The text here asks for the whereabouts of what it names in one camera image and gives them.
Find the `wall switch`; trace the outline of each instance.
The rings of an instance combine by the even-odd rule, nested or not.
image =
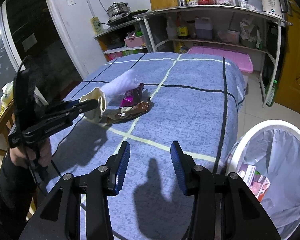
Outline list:
[[[67,0],[67,2],[68,2],[68,5],[73,5],[73,4],[75,4],[75,1],[74,1],[74,0]]]

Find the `tiled floor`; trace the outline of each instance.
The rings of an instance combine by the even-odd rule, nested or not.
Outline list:
[[[238,136],[244,135],[256,124],[271,119],[284,120],[292,123],[300,129],[300,114],[274,103],[272,107],[262,108],[261,90],[258,81],[259,73],[254,72],[249,77],[249,93],[246,95],[245,103],[239,112]]]

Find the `brown snack package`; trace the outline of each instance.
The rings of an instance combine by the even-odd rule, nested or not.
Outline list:
[[[153,103],[150,100],[141,101],[135,106],[121,107],[119,109],[110,110],[104,118],[102,118],[101,123],[112,124],[120,122],[122,120],[130,120],[136,118],[142,114],[147,113]]]

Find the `pink storage bin lid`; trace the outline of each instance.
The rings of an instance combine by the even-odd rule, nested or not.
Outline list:
[[[253,72],[253,64],[251,62],[250,56],[242,52],[221,48],[193,46],[191,49],[189,49],[188,53],[221,56],[236,63],[240,71],[245,73]]]

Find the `orange door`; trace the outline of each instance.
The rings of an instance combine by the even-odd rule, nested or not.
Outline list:
[[[300,113],[300,8],[289,0],[287,48],[275,102]]]

